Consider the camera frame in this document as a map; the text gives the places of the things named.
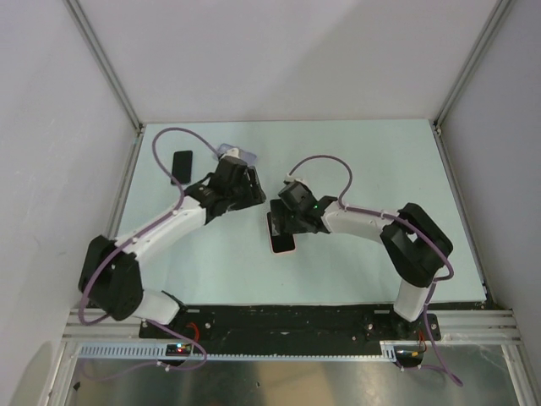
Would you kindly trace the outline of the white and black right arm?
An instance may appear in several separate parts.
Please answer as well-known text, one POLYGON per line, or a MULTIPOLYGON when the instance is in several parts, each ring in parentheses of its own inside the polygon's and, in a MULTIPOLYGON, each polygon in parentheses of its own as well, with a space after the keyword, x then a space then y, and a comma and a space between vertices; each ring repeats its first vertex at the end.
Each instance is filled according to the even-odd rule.
POLYGON ((347 234, 382 244, 401 278, 392 332, 409 339, 421 328, 420 316, 431 300, 442 267, 444 279, 454 276, 449 262, 453 244, 419 205, 398 211, 348 206, 339 197, 316 199, 310 188, 295 180, 270 202, 270 230, 275 235, 303 233, 347 234))

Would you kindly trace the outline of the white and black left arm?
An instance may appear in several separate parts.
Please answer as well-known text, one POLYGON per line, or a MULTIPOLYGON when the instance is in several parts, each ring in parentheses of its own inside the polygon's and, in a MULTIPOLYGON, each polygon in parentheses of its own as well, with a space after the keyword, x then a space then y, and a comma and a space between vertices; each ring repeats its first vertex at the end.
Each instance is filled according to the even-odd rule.
POLYGON ((138 317, 157 322, 168 337, 181 336, 188 325, 183 304, 169 293, 145 288, 143 265, 215 218, 265 200, 255 167, 222 156, 213 173, 190 185, 155 220, 119 239, 100 235, 91 240, 79 278, 83 303, 91 302, 115 321, 138 317))

